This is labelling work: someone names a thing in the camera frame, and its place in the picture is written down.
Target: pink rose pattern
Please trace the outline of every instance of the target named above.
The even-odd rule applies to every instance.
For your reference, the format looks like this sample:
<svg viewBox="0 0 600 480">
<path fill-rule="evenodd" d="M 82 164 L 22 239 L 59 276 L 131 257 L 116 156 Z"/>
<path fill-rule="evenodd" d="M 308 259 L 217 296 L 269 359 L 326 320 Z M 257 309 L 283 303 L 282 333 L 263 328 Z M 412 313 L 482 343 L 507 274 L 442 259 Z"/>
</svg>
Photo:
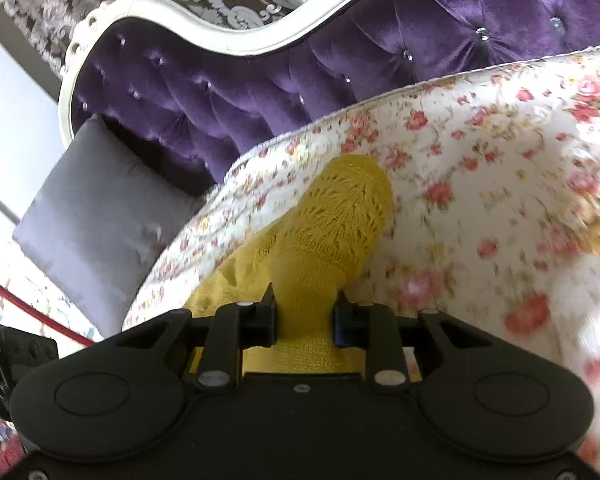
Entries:
<svg viewBox="0 0 600 480">
<path fill-rule="evenodd" d="M 600 48 L 397 90 L 261 145 L 165 250 L 125 327 L 181 307 L 340 153 L 389 176 L 392 220 L 347 295 L 402 315 L 434 306 L 589 385 L 578 451 L 600 471 Z"/>
</svg>

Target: tufting button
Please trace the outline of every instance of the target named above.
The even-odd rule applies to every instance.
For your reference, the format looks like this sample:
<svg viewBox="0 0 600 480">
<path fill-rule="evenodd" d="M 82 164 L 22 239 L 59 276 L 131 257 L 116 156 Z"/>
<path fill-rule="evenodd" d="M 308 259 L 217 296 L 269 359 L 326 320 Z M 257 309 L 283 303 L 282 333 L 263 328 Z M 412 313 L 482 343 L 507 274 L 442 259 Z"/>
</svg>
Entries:
<svg viewBox="0 0 600 480">
<path fill-rule="evenodd" d="M 475 33 L 481 41 L 489 41 L 491 39 L 491 37 L 489 36 L 489 31 L 484 27 L 476 28 Z"/>
<path fill-rule="evenodd" d="M 549 21 L 554 26 L 555 31 L 560 35 L 564 36 L 567 33 L 567 28 L 564 26 L 563 20 L 558 18 L 558 16 L 552 17 Z"/>
</svg>

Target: screw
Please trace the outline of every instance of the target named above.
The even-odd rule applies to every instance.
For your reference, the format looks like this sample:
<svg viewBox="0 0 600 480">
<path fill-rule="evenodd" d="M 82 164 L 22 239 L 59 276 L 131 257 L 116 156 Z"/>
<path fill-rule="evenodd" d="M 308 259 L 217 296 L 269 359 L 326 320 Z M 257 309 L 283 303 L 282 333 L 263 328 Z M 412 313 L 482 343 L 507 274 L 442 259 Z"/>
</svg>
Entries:
<svg viewBox="0 0 600 480">
<path fill-rule="evenodd" d="M 229 374 L 222 370 L 208 370 L 198 376 L 198 382 L 207 388 L 222 388 L 229 384 Z"/>
<path fill-rule="evenodd" d="M 42 471 L 32 471 L 27 476 L 27 480 L 49 480 L 49 478 Z"/>
<path fill-rule="evenodd" d="M 311 391 L 311 386 L 308 384 L 296 384 L 294 386 L 294 391 L 296 394 L 308 394 Z"/>
<path fill-rule="evenodd" d="M 380 370 L 374 375 L 374 381 L 380 386 L 400 386 L 407 382 L 407 377 L 398 370 Z"/>
</svg>

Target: sofa backrest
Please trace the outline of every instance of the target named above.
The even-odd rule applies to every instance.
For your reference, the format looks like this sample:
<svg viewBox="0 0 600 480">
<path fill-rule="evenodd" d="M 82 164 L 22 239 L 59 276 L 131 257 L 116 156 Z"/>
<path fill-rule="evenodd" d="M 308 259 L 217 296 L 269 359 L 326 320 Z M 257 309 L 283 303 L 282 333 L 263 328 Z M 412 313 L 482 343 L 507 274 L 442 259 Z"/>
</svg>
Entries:
<svg viewBox="0 0 600 480">
<path fill-rule="evenodd" d="M 81 67 L 71 121 L 77 131 L 103 114 L 138 138 L 129 142 L 154 168 L 173 166 L 197 193 L 258 143 L 355 102 L 599 44 L 600 0 L 358 0 L 301 41 L 250 58 L 126 18 Z"/>
</svg>

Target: black robotic gripper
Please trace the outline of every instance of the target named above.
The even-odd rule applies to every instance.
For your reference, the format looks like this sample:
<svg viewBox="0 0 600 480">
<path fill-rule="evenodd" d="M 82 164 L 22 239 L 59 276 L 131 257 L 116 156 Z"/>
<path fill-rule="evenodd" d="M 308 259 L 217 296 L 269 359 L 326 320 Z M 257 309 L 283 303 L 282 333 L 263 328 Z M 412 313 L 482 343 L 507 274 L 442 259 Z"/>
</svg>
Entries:
<svg viewBox="0 0 600 480">
<path fill-rule="evenodd" d="M 27 374 L 10 412 L 32 453 L 5 478 L 600 480 L 573 452 L 592 397 L 564 368 L 437 310 L 395 317 L 341 295 L 334 344 L 366 351 L 364 377 L 243 375 L 242 351 L 275 343 L 275 315 L 269 287 Z"/>
</svg>

